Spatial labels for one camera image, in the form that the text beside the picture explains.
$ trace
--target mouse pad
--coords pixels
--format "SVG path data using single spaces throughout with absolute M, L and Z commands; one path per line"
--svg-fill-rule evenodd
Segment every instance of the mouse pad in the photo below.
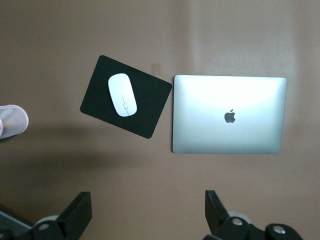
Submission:
M 108 88 L 109 78 L 120 73 L 128 75 L 137 105 L 136 113 L 126 117 L 117 114 Z M 149 139 L 171 89 L 169 82 L 102 55 L 95 66 L 80 111 Z

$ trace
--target silver laptop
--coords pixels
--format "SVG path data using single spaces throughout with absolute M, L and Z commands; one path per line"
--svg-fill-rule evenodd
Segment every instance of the silver laptop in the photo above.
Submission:
M 177 154 L 278 154 L 287 80 L 177 75 L 172 150 Z

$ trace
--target black apple logo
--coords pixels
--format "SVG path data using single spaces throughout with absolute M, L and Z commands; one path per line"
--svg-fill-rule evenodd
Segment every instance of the black apple logo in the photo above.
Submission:
M 227 123 L 233 123 L 235 121 L 235 113 L 232 112 L 233 109 L 230 111 L 230 112 L 227 112 L 225 115 L 224 115 L 224 120 L 227 122 Z

